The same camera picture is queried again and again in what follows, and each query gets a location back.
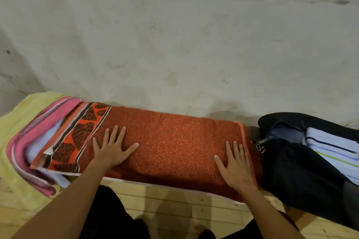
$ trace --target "finger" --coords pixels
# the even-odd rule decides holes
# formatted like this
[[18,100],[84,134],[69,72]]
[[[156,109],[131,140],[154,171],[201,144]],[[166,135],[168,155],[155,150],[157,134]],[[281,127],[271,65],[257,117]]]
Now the finger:
[[232,153],[232,150],[231,150],[231,146],[229,145],[228,141],[225,143],[225,149],[227,151],[228,162],[233,161],[234,157],[233,157],[233,153]]
[[93,150],[95,151],[95,155],[96,155],[96,153],[100,150],[100,147],[98,146],[96,138],[92,139],[92,144],[93,144]]
[[251,161],[249,160],[249,156],[247,152],[245,152],[246,165],[251,169]]
[[217,167],[218,167],[218,171],[221,174],[221,176],[223,177],[225,172],[226,172],[226,168],[224,167],[222,160],[217,156],[214,155],[214,162],[216,163]]
[[132,146],[126,150],[123,155],[125,156],[125,160],[140,146],[139,143],[134,143]]
[[109,136],[109,134],[110,134],[110,129],[107,128],[107,129],[105,130],[105,135],[104,135],[104,137],[103,137],[102,147],[104,147],[105,145],[108,144],[108,136]]
[[122,144],[123,137],[125,136],[125,133],[126,133],[126,127],[123,127],[121,129],[121,132],[119,133],[119,137],[117,138],[117,141],[116,141],[117,144],[120,144],[120,145]]
[[237,141],[233,142],[234,158],[236,161],[240,161],[240,151],[238,150]]
[[109,145],[114,144],[114,142],[116,141],[116,135],[117,135],[118,129],[119,129],[119,126],[114,126],[114,129],[111,133],[110,142],[108,143]]
[[243,146],[240,145],[240,160],[242,163],[245,163],[246,162],[246,158],[245,158],[245,152],[243,150]]

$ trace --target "tiled floor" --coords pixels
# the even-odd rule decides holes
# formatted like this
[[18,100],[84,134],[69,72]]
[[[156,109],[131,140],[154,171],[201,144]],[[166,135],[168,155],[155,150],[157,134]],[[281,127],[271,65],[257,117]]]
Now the tiled floor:
[[[155,239],[195,239],[205,228],[221,238],[243,228],[253,218],[246,205],[203,193],[112,181],[103,184],[118,194],[133,218],[146,221]],[[277,209],[284,210],[279,200],[268,199]],[[23,208],[0,180],[0,238],[10,238],[35,213]],[[359,232],[324,219],[316,219],[302,233],[307,239],[359,239]]]

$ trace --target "white striped towel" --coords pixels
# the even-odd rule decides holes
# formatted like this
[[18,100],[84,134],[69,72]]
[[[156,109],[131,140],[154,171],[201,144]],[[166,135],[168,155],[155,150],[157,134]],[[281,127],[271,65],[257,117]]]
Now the white striped towel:
[[353,183],[359,185],[359,144],[315,128],[307,128],[303,144],[316,151]]

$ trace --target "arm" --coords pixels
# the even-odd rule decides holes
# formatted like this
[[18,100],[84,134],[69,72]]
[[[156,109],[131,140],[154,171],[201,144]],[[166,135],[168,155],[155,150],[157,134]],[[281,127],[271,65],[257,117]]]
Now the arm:
[[93,139],[95,157],[87,169],[20,228],[12,239],[78,239],[105,172],[121,164],[139,146],[135,143],[128,150],[122,151],[126,128],[123,127],[116,141],[117,131],[118,126],[115,126],[109,140],[110,130],[106,129],[101,149],[96,139]]
[[247,153],[243,152],[240,145],[238,150],[237,142],[234,145],[234,156],[226,142],[228,157],[227,168],[217,155],[214,160],[218,166],[224,181],[243,197],[261,231],[264,239],[305,239],[261,194],[254,185],[250,163]]

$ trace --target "foot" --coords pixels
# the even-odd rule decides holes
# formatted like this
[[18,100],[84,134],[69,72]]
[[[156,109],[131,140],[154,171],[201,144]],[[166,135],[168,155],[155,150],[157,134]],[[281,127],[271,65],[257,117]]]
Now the foot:
[[214,233],[210,230],[204,230],[201,232],[201,234],[198,236],[198,239],[216,239],[216,236]]
[[150,232],[148,231],[148,227],[145,221],[143,221],[142,219],[139,218],[135,219],[135,228],[137,229],[139,238],[141,239],[151,238]]

